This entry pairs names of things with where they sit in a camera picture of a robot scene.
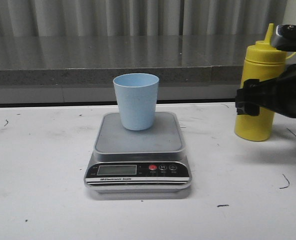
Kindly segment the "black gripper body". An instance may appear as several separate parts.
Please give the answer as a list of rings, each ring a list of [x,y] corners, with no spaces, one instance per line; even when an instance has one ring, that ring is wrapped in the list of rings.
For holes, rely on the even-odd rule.
[[[296,64],[274,79],[273,112],[296,118]]]

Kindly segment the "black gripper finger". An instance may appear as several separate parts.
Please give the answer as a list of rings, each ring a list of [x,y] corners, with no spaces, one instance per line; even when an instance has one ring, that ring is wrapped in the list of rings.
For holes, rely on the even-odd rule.
[[[277,78],[264,81],[251,78],[244,81],[235,97],[237,115],[259,116],[260,108],[276,112],[276,81]]]

